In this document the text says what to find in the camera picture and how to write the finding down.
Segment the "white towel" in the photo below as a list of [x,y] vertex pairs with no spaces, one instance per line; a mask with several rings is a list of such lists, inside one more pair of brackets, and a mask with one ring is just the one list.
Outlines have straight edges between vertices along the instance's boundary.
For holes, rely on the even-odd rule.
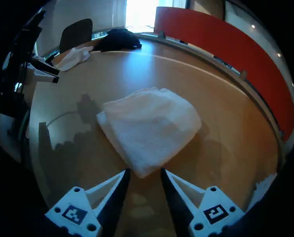
[[97,119],[113,147],[140,178],[174,157],[202,125],[188,101],[157,88],[105,103]]
[[82,49],[72,48],[55,67],[61,71],[67,71],[78,63],[86,61],[90,57],[89,51],[91,50],[93,50],[93,46],[84,47]]

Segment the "black chair backrest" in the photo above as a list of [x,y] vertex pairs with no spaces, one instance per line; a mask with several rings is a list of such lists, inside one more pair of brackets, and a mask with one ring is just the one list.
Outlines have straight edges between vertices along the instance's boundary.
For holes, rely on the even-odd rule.
[[61,35],[59,52],[63,53],[80,44],[91,41],[92,39],[92,20],[83,19],[66,27]]

